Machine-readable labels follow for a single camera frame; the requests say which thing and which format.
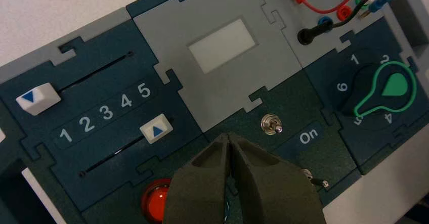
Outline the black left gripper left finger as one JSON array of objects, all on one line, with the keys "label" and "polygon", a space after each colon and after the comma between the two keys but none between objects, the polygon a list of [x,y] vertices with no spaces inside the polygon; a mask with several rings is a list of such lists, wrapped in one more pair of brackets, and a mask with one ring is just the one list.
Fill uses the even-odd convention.
[{"label": "black left gripper left finger", "polygon": [[224,223],[225,187],[230,174],[227,133],[179,168],[170,183],[163,223]]}]

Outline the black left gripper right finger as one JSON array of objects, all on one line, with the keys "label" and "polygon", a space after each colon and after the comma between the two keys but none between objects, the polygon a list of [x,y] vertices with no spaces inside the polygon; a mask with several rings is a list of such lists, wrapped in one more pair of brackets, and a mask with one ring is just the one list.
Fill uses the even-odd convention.
[{"label": "black left gripper right finger", "polygon": [[325,223],[319,195],[303,170],[230,134],[232,177],[244,223]]}]

